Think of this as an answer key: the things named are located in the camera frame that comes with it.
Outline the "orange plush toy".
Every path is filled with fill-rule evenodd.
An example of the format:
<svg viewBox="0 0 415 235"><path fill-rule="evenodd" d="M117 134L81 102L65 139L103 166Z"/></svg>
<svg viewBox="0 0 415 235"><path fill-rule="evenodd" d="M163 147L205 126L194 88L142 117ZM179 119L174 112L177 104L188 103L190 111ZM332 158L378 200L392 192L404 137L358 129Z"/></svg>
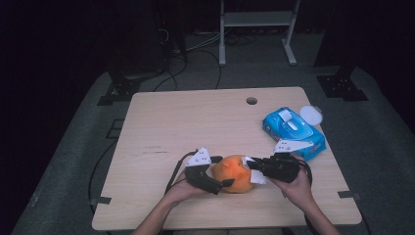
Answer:
<svg viewBox="0 0 415 235"><path fill-rule="evenodd" d="M234 180L231 186L223 188L224 191L228 193L246 193L254 188L251 183L251 171L244 166L243 158L242 155L228 156L211 168L214 179L218 181Z"/></svg>

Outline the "white wet wipe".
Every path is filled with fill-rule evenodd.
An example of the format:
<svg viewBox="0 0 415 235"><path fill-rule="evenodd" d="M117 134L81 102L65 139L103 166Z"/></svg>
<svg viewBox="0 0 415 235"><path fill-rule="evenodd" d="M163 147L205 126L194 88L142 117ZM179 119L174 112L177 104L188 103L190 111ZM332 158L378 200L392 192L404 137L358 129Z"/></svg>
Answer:
<svg viewBox="0 0 415 235"><path fill-rule="evenodd" d="M242 157L243 166L250 172L250 183L264 185L266 177L257 169L257 162L248 156Z"/></svg>

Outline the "person's left hand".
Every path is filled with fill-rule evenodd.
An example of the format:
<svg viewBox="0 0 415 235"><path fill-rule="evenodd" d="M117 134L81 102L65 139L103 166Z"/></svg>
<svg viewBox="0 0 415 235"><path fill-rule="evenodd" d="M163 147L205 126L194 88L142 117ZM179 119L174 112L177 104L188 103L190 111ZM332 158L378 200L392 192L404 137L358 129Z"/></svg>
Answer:
<svg viewBox="0 0 415 235"><path fill-rule="evenodd" d="M185 172L182 171L177 179L174 181L173 185L167 190L167 193L164 195L169 202L174 206L177 206L183 201L190 199L196 195L205 194L206 191L192 186L187 182Z"/></svg>

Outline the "person's right hand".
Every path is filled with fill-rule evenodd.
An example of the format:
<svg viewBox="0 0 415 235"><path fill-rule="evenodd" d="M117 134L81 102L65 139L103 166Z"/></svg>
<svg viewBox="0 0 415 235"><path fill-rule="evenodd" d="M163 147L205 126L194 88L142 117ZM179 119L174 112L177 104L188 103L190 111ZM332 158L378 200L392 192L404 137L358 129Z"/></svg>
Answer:
<svg viewBox="0 0 415 235"><path fill-rule="evenodd" d="M310 212L316 206L308 176L303 167L300 168L297 178L291 183L277 179L270 179L270 181L280 188L285 198L303 212Z"/></svg>

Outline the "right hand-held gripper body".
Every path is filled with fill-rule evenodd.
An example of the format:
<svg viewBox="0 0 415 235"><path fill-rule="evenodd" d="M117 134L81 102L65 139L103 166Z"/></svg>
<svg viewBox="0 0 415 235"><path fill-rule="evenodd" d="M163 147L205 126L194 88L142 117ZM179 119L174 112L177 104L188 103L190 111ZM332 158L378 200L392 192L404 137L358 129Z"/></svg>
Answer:
<svg viewBox="0 0 415 235"><path fill-rule="evenodd" d="M280 140L274 147L274 155L269 159L262 160L263 175L291 183L297 178L300 168L303 167L309 182L312 182L313 176L310 166L304 160L299 160L292 156L294 151L311 146L311 142Z"/></svg>

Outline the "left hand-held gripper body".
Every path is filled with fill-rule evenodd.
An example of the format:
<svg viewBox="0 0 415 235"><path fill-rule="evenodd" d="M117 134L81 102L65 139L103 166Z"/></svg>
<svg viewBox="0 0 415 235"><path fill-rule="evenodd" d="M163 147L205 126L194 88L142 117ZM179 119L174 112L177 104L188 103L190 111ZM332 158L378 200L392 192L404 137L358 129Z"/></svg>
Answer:
<svg viewBox="0 0 415 235"><path fill-rule="evenodd" d="M221 182L207 174L211 165L211 155L208 149L203 147L185 163L185 175L187 182L194 187L217 195L221 190Z"/></svg>

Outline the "black stand base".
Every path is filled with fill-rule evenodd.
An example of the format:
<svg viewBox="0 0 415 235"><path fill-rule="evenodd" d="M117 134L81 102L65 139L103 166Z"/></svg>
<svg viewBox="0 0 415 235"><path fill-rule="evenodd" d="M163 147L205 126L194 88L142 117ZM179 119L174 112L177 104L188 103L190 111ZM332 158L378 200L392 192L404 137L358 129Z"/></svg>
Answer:
<svg viewBox="0 0 415 235"><path fill-rule="evenodd" d="M343 98L347 102L367 101L365 93L351 80L355 65L340 66L334 74L318 75L317 80L328 98Z"/></svg>
<svg viewBox="0 0 415 235"><path fill-rule="evenodd" d="M130 101L144 81L160 76L163 70L108 68L111 83L106 93L98 101L98 106L111 106L114 102Z"/></svg>

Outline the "white round lid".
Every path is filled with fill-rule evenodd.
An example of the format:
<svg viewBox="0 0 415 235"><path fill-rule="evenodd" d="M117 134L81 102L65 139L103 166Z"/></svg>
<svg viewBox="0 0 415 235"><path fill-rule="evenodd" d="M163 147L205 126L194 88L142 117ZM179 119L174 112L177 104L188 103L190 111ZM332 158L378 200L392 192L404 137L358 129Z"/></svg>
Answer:
<svg viewBox="0 0 415 235"><path fill-rule="evenodd" d="M310 125L319 125L323 121L322 111L311 105L303 106L300 109L300 116Z"/></svg>

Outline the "black tape strip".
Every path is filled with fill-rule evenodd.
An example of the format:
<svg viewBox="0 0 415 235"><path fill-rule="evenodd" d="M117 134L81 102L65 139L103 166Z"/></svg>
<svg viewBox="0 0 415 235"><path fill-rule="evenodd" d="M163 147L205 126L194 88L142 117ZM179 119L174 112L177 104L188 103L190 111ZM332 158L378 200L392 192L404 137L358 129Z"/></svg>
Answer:
<svg viewBox="0 0 415 235"><path fill-rule="evenodd" d="M354 192L351 192L351 191L339 191L338 195L341 199L352 198L355 201L360 201L361 200L361 196L358 193L354 193Z"/></svg>
<svg viewBox="0 0 415 235"><path fill-rule="evenodd" d="M97 197L92 198L89 201L89 205L91 206L97 206L99 204L109 205L111 203L112 198L109 197Z"/></svg>

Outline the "blue wet wipes pack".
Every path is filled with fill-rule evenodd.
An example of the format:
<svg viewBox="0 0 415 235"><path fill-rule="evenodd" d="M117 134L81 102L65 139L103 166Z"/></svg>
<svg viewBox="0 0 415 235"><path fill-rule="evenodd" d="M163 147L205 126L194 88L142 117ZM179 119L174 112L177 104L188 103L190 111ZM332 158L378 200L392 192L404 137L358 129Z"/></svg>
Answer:
<svg viewBox="0 0 415 235"><path fill-rule="evenodd" d="M315 128L315 125L304 121L300 113L297 114L288 107L280 108L267 115L262 121L262 129L276 141L276 144L280 140L311 142L311 147L292 153L306 161L310 161L326 150L325 136Z"/></svg>

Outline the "white metal stand frame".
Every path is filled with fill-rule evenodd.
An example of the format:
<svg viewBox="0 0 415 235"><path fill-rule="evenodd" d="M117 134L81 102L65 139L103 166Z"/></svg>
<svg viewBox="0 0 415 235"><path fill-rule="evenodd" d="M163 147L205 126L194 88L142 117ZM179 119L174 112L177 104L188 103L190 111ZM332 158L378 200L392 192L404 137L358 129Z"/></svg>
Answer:
<svg viewBox="0 0 415 235"><path fill-rule="evenodd" d="M225 0L220 0L218 63L221 66L226 65L226 28L286 26L288 28L288 32L286 37L282 39L282 45L285 50L289 65L295 66L297 64L297 60L291 47L291 41L298 17L300 1L301 0L295 0L294 7L291 11L226 12Z"/></svg>

